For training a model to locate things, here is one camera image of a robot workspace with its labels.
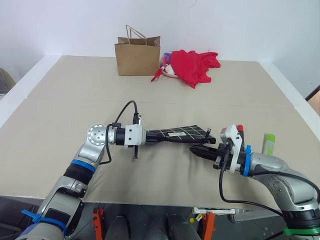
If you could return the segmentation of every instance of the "green cable tie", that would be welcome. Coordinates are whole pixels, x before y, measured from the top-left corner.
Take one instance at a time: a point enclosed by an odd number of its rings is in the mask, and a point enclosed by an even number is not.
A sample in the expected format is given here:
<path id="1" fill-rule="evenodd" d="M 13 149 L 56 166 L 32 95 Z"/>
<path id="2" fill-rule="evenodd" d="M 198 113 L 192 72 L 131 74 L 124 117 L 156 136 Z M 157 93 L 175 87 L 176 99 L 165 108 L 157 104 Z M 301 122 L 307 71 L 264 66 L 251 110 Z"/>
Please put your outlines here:
<path id="1" fill-rule="evenodd" d="M 283 229 L 283 233 L 286 236 L 297 235 L 315 235 L 320 233 L 320 227 L 308 228 L 308 229 Z"/>

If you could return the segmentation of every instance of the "paper bag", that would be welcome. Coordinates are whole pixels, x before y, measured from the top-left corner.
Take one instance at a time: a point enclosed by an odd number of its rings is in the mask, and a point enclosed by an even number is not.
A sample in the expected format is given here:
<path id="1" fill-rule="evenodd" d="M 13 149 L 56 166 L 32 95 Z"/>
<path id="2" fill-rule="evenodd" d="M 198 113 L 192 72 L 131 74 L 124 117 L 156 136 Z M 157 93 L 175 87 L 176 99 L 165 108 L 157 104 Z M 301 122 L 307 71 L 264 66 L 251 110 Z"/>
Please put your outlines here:
<path id="1" fill-rule="evenodd" d="M 153 76 L 159 68 L 160 36 L 147 38 L 129 25 L 125 27 L 127 37 L 118 37 L 114 45 L 118 75 Z M 139 38 L 132 38 L 132 32 Z"/>

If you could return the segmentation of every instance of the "red cap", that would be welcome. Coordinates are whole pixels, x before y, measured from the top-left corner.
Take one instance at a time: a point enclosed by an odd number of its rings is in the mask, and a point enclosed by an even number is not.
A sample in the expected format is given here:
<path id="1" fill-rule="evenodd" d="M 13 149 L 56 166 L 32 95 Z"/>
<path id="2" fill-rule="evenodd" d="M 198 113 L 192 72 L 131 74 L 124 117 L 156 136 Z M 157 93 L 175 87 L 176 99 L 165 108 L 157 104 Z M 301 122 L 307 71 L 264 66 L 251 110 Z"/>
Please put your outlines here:
<path id="1" fill-rule="evenodd" d="M 237 129 L 239 132 L 243 132 L 243 131 L 244 131 L 244 126 L 238 125 L 238 126 L 236 126 L 236 129 Z"/>

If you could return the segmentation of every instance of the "white label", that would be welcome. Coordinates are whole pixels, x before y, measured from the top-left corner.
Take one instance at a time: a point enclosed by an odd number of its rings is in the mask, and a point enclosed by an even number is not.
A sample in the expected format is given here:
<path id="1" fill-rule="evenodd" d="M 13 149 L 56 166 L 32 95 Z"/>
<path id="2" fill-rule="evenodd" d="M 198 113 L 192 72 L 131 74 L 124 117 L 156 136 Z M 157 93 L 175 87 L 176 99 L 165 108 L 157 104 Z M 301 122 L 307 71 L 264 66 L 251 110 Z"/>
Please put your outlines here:
<path id="1" fill-rule="evenodd" d="M 174 136 L 186 136 L 185 132 L 169 132 L 169 137 L 174 137 Z"/>

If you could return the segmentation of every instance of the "red fabric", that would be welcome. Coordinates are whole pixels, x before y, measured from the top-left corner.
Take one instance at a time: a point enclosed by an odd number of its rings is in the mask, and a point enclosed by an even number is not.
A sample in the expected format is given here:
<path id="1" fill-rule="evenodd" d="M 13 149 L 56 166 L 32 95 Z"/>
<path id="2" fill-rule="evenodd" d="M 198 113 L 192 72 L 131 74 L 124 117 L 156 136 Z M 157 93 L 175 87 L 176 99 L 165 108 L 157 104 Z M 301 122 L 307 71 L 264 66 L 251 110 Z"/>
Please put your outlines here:
<path id="1" fill-rule="evenodd" d="M 199 54 L 195 51 L 173 51 L 170 64 L 175 74 L 195 89 L 198 83 L 211 83 L 211 77 L 208 77 L 206 72 L 209 68 L 220 68 L 221 65 L 216 59 L 217 55 L 216 52 Z"/>

